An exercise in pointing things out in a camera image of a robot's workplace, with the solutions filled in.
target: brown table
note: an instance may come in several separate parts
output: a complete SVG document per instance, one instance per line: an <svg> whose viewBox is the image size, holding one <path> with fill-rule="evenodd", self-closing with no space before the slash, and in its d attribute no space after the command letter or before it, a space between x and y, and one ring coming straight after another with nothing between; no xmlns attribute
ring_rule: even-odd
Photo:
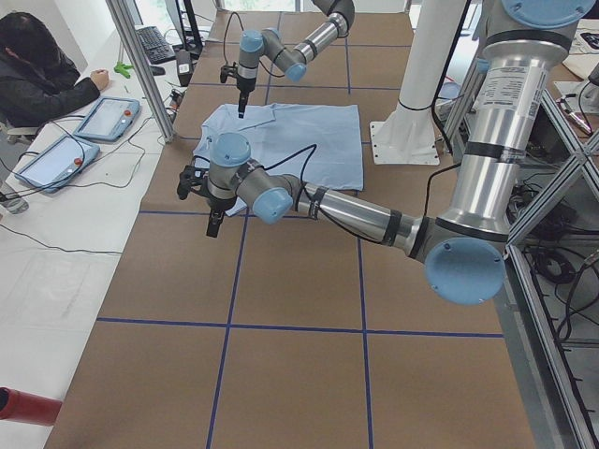
<svg viewBox="0 0 599 449"><path fill-rule="evenodd" d="M241 17L278 27L286 43L324 20ZM239 34L234 21L230 60ZM375 166L368 132L396 106L411 41L407 15L358 14L301 83L261 72L251 104L358 104L358 196L420 215L438 167ZM207 207L175 188L201 123L237 101L219 84L222 63L222 42L209 42L46 447L534 447L490 302L443 301L401 251L294 214L268 226L241 213L204 237ZM431 215L454 181L435 179Z"/></svg>

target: white desk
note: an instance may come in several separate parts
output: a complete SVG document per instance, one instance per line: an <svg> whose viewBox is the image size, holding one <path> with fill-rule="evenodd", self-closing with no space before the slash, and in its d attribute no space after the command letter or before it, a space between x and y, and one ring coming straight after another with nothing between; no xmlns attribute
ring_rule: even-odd
<svg viewBox="0 0 599 449"><path fill-rule="evenodd" d="M101 145L98 158L112 152L152 115L135 70L130 71L129 80L112 71L118 51L119 37L115 32L82 75L97 68L108 69L111 81L102 94L137 98L141 110L121 139ZM178 84L178 80L174 62L163 67L167 74L155 80L162 98L167 98L172 89L169 83ZM73 114L84 114L90 107ZM69 132L77 125L77 121L57 122ZM44 150L63 133L55 124L46 125L29 151ZM66 187L56 194L27 196L29 210L20 215L1 210L4 217L0 223L51 246L121 252L164 143L153 119L132 141L146 154L126 188ZM103 181L124 185L141 154L142 150L125 143L89 166L72 183ZM28 157L23 157L19 167ZM29 187L12 176L7 182L17 191ZM0 228L0 246L0 386L64 398L119 255L47 250L4 228ZM0 447L41 448L50 430L51 427L0 421Z"/></svg>

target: black jacket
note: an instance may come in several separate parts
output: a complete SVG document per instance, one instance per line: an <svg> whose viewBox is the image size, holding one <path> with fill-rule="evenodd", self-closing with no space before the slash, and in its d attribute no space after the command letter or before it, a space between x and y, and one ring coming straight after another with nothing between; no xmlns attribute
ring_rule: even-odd
<svg viewBox="0 0 599 449"><path fill-rule="evenodd" d="M13 126L40 126L85 106L100 96L89 78L61 52L60 63L34 69L0 51L0 109Z"/></svg>

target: keyboard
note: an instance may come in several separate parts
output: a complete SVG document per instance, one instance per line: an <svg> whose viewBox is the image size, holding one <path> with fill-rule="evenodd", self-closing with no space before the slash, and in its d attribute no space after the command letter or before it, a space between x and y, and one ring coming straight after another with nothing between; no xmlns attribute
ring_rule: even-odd
<svg viewBox="0 0 599 449"><path fill-rule="evenodd" d="M175 59L175 50L167 43L158 28L146 26L136 30L136 33L150 64L161 64Z"/></svg>

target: blue cloth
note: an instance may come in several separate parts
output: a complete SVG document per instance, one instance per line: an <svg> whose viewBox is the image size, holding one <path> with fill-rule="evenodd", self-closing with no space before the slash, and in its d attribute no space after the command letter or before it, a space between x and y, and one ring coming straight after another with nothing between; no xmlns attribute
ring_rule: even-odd
<svg viewBox="0 0 599 449"><path fill-rule="evenodd" d="M362 190L362 143L358 106L282 105L248 106L245 118L237 105L222 105L202 125L195 155L209 157L207 137L240 133L252 146L252 157L264 167L276 164L312 144L317 148L303 179L331 189ZM271 175L300 176L310 152L270 170ZM199 167L204 167L197 160Z"/></svg>

